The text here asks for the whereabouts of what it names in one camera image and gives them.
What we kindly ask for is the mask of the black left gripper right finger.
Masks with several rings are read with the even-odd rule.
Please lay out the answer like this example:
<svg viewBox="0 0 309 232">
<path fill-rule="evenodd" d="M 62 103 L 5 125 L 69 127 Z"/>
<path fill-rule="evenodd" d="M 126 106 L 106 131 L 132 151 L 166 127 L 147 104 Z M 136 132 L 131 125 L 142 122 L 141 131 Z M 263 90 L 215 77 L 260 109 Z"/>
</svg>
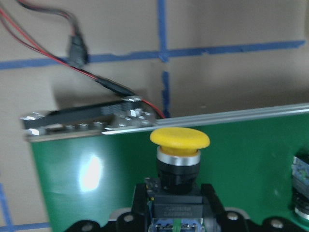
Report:
<svg viewBox="0 0 309 232">
<path fill-rule="evenodd" d="M 201 184 L 203 214 L 205 225 L 217 224 L 217 218 L 225 209 L 211 184 Z"/>
</svg>

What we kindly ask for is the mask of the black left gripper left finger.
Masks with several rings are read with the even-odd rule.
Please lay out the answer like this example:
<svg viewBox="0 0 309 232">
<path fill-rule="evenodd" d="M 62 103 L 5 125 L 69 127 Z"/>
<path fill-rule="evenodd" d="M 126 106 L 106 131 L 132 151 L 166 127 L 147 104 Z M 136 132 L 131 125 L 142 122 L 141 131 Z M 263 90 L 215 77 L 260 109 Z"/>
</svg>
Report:
<svg viewBox="0 0 309 232">
<path fill-rule="evenodd" d="M 133 225 L 151 224 L 150 211 L 148 207 L 148 193 L 145 183 L 139 183 L 135 186 L 131 215 L 133 216 Z"/>
</svg>

